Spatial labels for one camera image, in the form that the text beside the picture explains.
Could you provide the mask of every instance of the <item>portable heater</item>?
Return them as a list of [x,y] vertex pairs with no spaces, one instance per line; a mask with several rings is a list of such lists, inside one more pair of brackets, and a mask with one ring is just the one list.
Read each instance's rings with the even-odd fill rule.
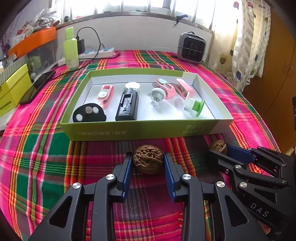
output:
[[182,33],[178,44],[178,59],[199,64],[205,53],[206,42],[203,38],[196,36],[193,32]]

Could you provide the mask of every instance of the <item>window sill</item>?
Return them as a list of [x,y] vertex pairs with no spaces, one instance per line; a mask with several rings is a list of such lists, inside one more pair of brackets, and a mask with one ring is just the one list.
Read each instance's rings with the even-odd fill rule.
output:
[[[158,13],[150,13],[150,12],[107,12],[107,13],[100,13],[100,14],[94,14],[94,15],[89,15],[89,16],[85,16],[82,18],[77,18],[74,19],[72,21],[68,21],[62,24],[58,24],[56,29],[60,29],[63,27],[66,27],[68,25],[74,24],[74,23],[79,23],[79,22],[83,22],[86,20],[90,20],[90,19],[95,19],[95,18],[106,18],[106,17],[114,17],[114,16],[144,16],[144,17],[152,17],[152,18],[163,18],[163,19],[167,19],[167,20],[172,20],[174,22],[176,22],[176,17],[173,16],[168,16],[168,15],[163,15],[163,14],[158,14]],[[213,34],[214,32],[212,30],[209,30],[199,24],[190,22],[186,19],[181,19],[180,23],[184,23],[199,29],[202,29],[206,32],[209,32],[211,34]]]

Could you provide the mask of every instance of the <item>window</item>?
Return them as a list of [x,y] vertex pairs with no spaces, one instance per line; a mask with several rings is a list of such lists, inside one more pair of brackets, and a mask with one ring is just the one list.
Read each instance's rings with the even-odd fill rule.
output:
[[107,12],[150,12],[168,16],[187,14],[188,21],[206,28],[212,22],[216,0],[52,0],[61,22]]

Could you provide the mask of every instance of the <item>orange lid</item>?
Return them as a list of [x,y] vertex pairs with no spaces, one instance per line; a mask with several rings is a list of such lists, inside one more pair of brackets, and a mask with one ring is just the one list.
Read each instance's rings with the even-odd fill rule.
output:
[[8,52],[8,55],[15,53],[18,58],[22,57],[23,55],[31,52],[33,49],[55,40],[56,38],[57,33],[55,27],[39,30],[38,32],[29,35],[13,48],[11,48]]

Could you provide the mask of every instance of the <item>green bottle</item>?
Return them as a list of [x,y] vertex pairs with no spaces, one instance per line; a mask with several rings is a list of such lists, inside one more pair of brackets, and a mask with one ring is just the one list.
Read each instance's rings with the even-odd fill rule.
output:
[[74,38],[74,27],[66,28],[66,41],[63,43],[65,61],[68,70],[79,67],[77,39]]

